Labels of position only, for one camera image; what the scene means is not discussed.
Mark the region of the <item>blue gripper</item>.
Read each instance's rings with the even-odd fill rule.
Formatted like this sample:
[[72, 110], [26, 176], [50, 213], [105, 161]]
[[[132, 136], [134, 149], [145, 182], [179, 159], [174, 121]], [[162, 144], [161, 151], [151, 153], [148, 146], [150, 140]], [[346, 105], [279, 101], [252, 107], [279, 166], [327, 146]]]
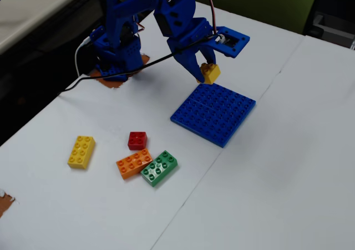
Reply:
[[197, 63], [195, 53], [200, 51], [208, 64], [216, 64], [216, 56], [208, 41], [213, 39], [213, 28], [204, 17], [169, 17], [166, 21], [167, 43], [175, 60], [198, 82], [205, 78]]

